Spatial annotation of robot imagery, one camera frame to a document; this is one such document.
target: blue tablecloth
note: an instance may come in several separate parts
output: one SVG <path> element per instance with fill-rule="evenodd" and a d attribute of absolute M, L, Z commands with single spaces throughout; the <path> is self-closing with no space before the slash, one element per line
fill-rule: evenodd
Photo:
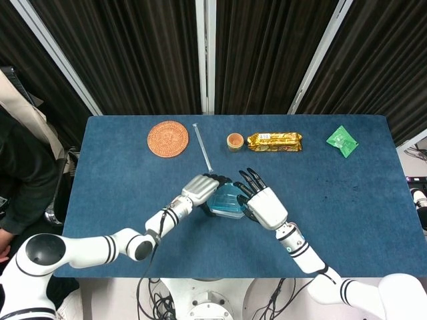
<path fill-rule="evenodd" d="M 189 145 L 162 159 L 147 146 L 161 121 L 179 121 Z M 319 256 L 343 277 L 427 276 L 427 250 L 386 118 L 374 115 L 102 116 L 89 119 L 64 236 L 145 232 L 154 213 L 207 171 L 192 123 L 198 122 L 217 174 L 242 180 L 251 167 L 272 187 Z M 343 125 L 359 142 L 345 159 L 326 139 Z M 228 151 L 226 137 L 297 131 L 303 151 Z M 140 277 L 148 261 L 120 256 L 66 277 Z M 249 219 L 207 217 L 196 209 L 162 241 L 148 277 L 305 277 L 275 239 Z"/>

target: gold snack package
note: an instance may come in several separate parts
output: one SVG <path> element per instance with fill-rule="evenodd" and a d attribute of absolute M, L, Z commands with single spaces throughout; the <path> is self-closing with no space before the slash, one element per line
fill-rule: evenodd
<path fill-rule="evenodd" d="M 301 140 L 298 132 L 255 133 L 248 137 L 248 147 L 253 151 L 301 151 Z"/>

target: person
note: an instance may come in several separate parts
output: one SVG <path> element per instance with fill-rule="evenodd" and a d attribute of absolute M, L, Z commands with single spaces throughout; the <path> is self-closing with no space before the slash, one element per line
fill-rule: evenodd
<path fill-rule="evenodd" d="M 62 233 L 62 228 L 48 224 L 43 218 L 58 178 L 49 146 L 0 106 L 0 274 L 30 236 Z M 77 289 L 79 283 L 74 278 L 52 277 L 47 296 L 58 309 Z M 3 304 L 4 292 L 0 292 L 0 308 Z"/>

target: orange coaster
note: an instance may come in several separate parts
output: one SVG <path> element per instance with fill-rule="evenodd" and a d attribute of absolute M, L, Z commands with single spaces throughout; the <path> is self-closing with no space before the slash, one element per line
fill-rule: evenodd
<path fill-rule="evenodd" d="M 188 132 L 179 122 L 164 121 L 155 125 L 148 133 L 147 144 L 159 157 L 176 157 L 188 145 Z"/>

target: black jacket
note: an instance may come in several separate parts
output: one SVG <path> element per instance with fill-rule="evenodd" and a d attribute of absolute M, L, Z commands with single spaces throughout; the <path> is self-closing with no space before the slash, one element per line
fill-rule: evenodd
<path fill-rule="evenodd" d="M 0 197 L 10 199 L 0 227 L 20 234 L 36 222 L 53 198 L 57 178 L 48 147 L 0 107 Z"/>

